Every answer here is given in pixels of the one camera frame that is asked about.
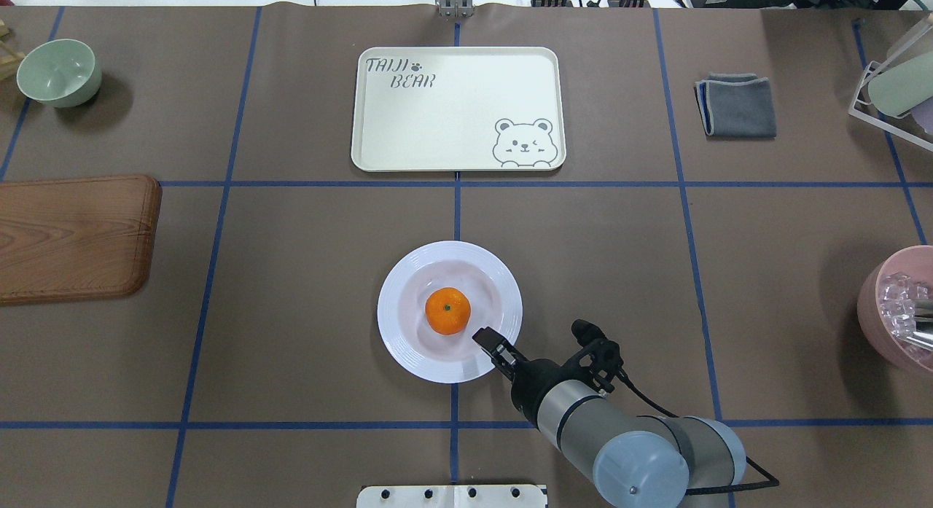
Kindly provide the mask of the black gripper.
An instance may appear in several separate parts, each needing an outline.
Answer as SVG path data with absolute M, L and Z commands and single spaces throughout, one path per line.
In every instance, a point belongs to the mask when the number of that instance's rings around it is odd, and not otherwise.
M 527 359 L 511 342 L 491 327 L 471 337 L 511 382 L 511 402 L 530 423 L 539 418 L 539 408 L 551 388 L 576 377 L 576 372 L 550 359 Z

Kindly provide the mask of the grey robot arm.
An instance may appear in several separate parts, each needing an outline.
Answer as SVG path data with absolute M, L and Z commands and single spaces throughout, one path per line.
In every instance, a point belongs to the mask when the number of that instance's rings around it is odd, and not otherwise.
M 690 496 L 736 491 L 749 468 L 730 428 L 700 416 L 630 415 L 607 396 L 624 372 L 619 345 L 577 319 L 579 351 L 564 363 L 528 359 L 495 329 L 473 341 L 510 382 L 515 409 L 604 501 L 616 507 L 676 507 Z

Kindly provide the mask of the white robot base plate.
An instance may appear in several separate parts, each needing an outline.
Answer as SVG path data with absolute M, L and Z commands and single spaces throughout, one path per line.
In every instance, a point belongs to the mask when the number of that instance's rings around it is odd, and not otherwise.
M 547 507 L 545 485 L 374 485 L 361 489 L 356 507 Z

